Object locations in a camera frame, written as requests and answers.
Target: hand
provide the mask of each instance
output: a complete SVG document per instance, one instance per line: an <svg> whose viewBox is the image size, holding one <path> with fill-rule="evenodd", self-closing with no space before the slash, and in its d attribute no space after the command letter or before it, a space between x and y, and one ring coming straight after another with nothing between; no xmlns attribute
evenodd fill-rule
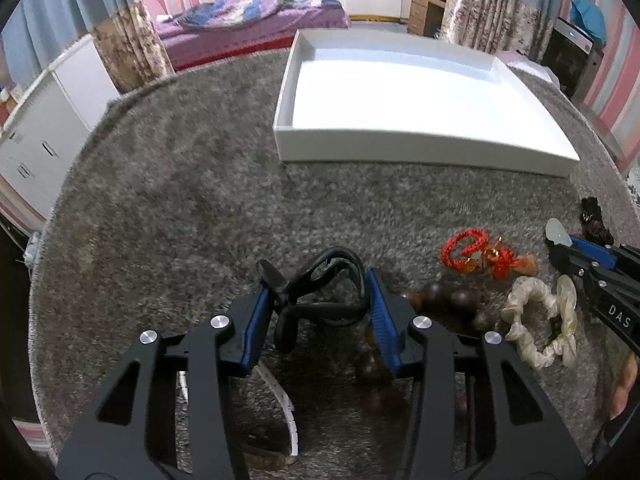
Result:
<svg viewBox="0 0 640 480"><path fill-rule="evenodd" d="M636 360L636 355L633 352L629 352L622 363L618 380L613 388L611 406L609 407L609 419L616 418L620 413L625 411L629 391L636 382L637 376L638 361Z"/></svg>

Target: white tray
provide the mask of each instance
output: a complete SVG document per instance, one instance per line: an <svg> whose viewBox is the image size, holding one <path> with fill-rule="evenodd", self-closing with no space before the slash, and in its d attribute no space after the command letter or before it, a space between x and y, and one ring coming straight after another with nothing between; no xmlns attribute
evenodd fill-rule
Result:
<svg viewBox="0 0 640 480"><path fill-rule="evenodd" d="M282 161L461 164L567 176L580 160L500 60L373 30L299 30L273 130Z"/></svg>

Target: carpet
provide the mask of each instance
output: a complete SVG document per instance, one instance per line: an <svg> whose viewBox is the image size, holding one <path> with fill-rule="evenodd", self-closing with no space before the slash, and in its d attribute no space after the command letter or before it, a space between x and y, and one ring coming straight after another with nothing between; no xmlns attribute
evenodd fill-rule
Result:
<svg viewBox="0 0 640 480"><path fill-rule="evenodd" d="M438 259L462 229L488 229L535 254L551 285L544 225L556 217L577 232L581 196L599 198L617 241L640 245L638 217L606 150L569 101L534 76L518 73L582 159L569 179L420 164L283 165L271 123L286 60L286 51L244 56L143 88L111 106L76 160L31 291L33 386L56 452L143 330L178 334L224 312L252 290L259 258L291 275L322 248L343 245L379 267L391 290L435 278L464 283L485 291L495 315L512 280L463 276ZM578 367L557 362L536 377L586 458L625 348L582 296L577 311ZM528 320L540 345L550 335L544 317L535 310ZM354 384L364 325L303 324L287 356L268 338L263 359L295 405L300 435L300 460L278 478L377 479L396 467L406 412L369 415ZM407 384L396 388L406 393ZM234 403L244 438L282 435L279 408L255 376L234 382ZM177 411L188 469L183 403Z"/></svg>

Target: red bead bracelet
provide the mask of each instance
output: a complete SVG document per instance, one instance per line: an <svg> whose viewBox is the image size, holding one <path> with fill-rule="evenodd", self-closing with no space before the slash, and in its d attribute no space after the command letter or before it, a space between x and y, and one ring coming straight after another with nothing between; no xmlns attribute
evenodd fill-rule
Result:
<svg viewBox="0 0 640 480"><path fill-rule="evenodd" d="M475 241L464 247L460 254L464 259L454 260L451 253L456 245L465 238L474 238ZM533 254L516 256L516 253L506 245L501 245L502 238L498 238L492 244L489 243L488 231L482 229L467 229L450 238L440 251L440 259L447 267L459 272L476 272L476 270L491 267L492 275L496 280L504 280L511 272L516 270L526 276L535 276L538 273L538 263Z"/></svg>

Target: blue bag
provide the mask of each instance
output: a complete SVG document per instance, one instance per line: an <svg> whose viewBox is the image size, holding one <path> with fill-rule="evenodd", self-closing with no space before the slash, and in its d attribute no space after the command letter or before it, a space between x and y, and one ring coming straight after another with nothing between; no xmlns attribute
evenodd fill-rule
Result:
<svg viewBox="0 0 640 480"><path fill-rule="evenodd" d="M571 0L571 22L588 33L600 48L607 43L604 15L590 0Z"/></svg>

